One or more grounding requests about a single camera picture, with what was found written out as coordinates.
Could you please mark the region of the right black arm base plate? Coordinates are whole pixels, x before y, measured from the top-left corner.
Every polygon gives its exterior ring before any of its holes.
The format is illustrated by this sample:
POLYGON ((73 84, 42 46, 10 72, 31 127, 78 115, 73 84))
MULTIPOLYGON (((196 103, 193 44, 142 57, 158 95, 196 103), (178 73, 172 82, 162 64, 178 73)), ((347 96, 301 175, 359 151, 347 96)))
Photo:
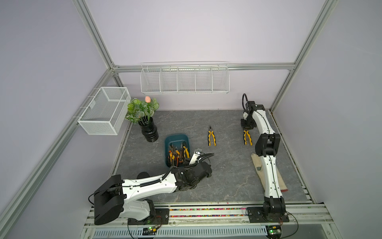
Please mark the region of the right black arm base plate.
POLYGON ((246 208, 246 215, 248 216, 250 223, 276 223, 282 224, 289 222, 287 213, 280 214, 268 214, 265 215, 263 208, 261 207, 248 207, 246 208))

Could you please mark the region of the yellow grey open-jaw pliers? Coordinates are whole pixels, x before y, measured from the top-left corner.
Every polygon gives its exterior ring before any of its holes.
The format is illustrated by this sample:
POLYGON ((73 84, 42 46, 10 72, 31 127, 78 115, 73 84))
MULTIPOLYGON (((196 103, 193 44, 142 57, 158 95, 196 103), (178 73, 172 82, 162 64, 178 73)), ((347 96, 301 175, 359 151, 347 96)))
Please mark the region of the yellow grey open-jaw pliers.
POLYGON ((169 145, 169 161, 171 166, 176 166, 177 164, 177 153, 175 147, 170 144, 169 145))

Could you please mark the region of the beige work glove red cuff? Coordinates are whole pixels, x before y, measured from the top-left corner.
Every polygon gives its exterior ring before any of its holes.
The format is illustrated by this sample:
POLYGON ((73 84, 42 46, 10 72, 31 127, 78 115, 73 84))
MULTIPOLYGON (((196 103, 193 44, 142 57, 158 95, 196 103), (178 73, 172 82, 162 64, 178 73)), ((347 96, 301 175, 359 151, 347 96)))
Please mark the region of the beige work glove red cuff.
MULTIPOLYGON (((266 189, 265 172, 263 170, 263 165, 262 165, 262 162, 260 160, 260 157, 258 155, 256 155, 255 153, 253 153, 253 154, 251 154, 251 158, 252 158, 253 164, 255 166, 256 173, 259 176, 261 183, 262 183, 262 186, 265 190, 266 189)), ((285 182, 284 182, 284 180, 283 180, 283 178, 279 172, 279 169, 277 167, 276 167, 276 170, 277 170, 277 176, 278 176, 278 182, 279 182, 280 190, 282 193, 287 192, 288 188, 285 185, 285 182)))

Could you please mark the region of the aluminium front rail frame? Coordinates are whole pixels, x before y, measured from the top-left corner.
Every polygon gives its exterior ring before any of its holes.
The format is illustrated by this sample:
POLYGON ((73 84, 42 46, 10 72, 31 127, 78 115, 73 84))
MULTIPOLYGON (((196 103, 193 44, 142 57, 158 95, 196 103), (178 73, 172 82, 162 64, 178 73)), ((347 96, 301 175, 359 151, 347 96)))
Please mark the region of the aluminium front rail frame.
POLYGON ((91 209, 80 234, 82 239, 264 239, 279 232, 282 239, 340 239, 337 226, 323 204, 287 204, 286 218, 265 222, 258 202, 158 203, 161 215, 149 224, 125 217, 97 226, 91 209))

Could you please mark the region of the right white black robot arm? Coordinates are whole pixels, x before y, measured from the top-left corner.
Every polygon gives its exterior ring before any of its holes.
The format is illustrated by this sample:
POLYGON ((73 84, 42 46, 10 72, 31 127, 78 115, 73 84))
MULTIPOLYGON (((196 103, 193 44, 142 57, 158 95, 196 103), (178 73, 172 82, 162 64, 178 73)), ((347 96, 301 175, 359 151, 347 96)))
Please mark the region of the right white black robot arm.
POLYGON ((259 137, 255 144, 255 154, 262 163, 265 175, 265 196, 263 215, 269 217, 281 217, 286 213, 285 200, 279 185, 276 155, 279 151, 281 136, 276 133, 266 116, 265 107, 250 101, 246 94, 242 95, 243 118, 240 121, 243 129, 244 144, 252 145, 249 131, 257 128, 259 137))

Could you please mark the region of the yellow black combination pliers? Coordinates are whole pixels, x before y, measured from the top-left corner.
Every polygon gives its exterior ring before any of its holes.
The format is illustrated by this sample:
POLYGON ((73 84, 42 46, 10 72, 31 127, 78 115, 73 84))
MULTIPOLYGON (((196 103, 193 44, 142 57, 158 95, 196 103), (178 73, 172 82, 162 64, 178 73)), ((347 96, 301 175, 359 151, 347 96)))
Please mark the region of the yellow black combination pliers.
POLYGON ((189 150, 187 148, 186 142, 183 141, 182 145, 181 145, 181 159, 186 160, 188 158, 190 158, 190 153, 189 153, 189 150))

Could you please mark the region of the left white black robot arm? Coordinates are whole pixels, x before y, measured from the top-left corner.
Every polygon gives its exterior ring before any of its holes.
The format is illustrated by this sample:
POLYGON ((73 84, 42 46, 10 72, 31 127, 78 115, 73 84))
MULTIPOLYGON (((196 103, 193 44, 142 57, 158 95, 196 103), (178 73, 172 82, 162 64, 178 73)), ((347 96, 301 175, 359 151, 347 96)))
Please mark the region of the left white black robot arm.
POLYGON ((157 194, 171 194, 192 190, 212 175, 206 159, 214 153, 202 153, 189 165, 170 167, 165 174, 140 179, 122 179, 120 174, 111 176, 92 194, 94 197, 94 224, 104 225, 120 215, 144 221, 155 217, 154 204, 148 199, 157 194))

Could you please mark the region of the teal plastic storage box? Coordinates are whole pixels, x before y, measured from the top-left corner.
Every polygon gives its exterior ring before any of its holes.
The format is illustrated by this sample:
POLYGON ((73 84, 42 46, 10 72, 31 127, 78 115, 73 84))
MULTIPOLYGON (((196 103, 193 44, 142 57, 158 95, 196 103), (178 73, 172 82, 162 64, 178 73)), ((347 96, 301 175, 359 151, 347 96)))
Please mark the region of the teal plastic storage box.
POLYGON ((176 166, 183 166, 185 163, 185 160, 181 159, 181 145, 182 142, 185 141, 187 144, 187 148, 190 153, 190 144, 189 144, 189 138, 186 134, 173 134, 168 136, 165 139, 165 163, 168 167, 171 167, 170 161, 169 161, 169 145, 172 144, 177 153, 177 164, 176 166))

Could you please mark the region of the green plant in black vase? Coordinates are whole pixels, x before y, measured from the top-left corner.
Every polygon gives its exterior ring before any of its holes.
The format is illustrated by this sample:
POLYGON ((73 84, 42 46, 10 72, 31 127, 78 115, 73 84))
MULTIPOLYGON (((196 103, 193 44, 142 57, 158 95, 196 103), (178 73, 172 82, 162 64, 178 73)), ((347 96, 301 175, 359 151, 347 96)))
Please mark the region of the green plant in black vase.
POLYGON ((157 99, 146 96, 145 99, 131 99, 127 105, 125 119, 136 123, 141 128, 141 133, 148 142, 155 142, 159 138, 158 128, 154 123, 153 116, 159 108, 157 99))

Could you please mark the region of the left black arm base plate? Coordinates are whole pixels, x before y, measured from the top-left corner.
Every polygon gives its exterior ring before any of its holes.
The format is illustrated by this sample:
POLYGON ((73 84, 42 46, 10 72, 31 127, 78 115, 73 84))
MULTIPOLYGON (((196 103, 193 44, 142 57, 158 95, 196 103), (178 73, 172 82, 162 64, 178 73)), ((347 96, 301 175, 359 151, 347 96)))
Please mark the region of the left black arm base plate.
POLYGON ((129 225, 167 225, 170 219, 169 209, 156 209, 155 212, 150 212, 149 216, 143 220, 129 218, 129 225))

